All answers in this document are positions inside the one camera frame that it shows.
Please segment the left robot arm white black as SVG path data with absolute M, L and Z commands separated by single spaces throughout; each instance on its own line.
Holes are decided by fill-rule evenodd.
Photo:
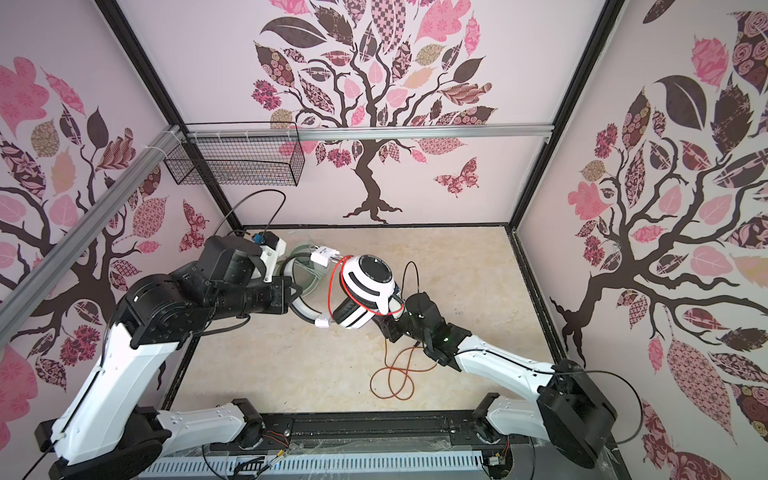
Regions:
M 135 282 L 120 299 L 86 383 L 65 413 L 38 425 L 52 479 L 132 479 L 162 456 L 206 444 L 255 447 L 265 429 L 246 399 L 187 413 L 140 407 L 166 359 L 220 319 L 289 309 L 292 280 L 276 274 L 286 243 L 272 232 L 254 242 L 211 236 L 198 260 Z

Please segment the mint green headphones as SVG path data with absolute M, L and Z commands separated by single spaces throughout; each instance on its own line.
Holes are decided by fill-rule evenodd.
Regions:
M 335 253 L 330 247 L 316 244 L 302 244 L 296 247 L 279 265 L 279 274 L 289 276 L 294 283 L 292 296 L 295 297 L 292 307 L 301 311 L 304 316 L 317 316 L 320 311 L 308 302 L 319 290 L 330 274 L 331 259 Z

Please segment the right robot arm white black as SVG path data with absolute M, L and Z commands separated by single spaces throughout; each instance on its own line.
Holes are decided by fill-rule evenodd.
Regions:
M 596 466 L 617 412 L 576 363 L 539 362 L 494 346 L 447 322 L 425 292 L 405 301 L 392 298 L 373 321 L 387 340 L 407 336 L 438 365 L 483 377 L 518 396 L 486 395 L 473 412 L 480 440 L 495 444 L 510 435 L 540 439 L 580 467 Z

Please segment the white black headphones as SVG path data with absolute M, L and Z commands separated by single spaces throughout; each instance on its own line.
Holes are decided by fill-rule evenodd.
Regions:
M 336 324 L 345 329 L 359 329 L 370 321 L 398 319 L 405 310 L 405 301 L 391 268 L 374 255 L 344 256 L 330 247 L 318 246 L 287 257 L 278 274 L 294 280 L 294 266 L 300 259 L 320 267 L 330 266 L 329 285 L 339 286 L 345 294 L 338 307 L 327 306 L 321 312 L 306 303 L 301 287 L 293 287 L 289 308 L 307 323 L 318 328 Z

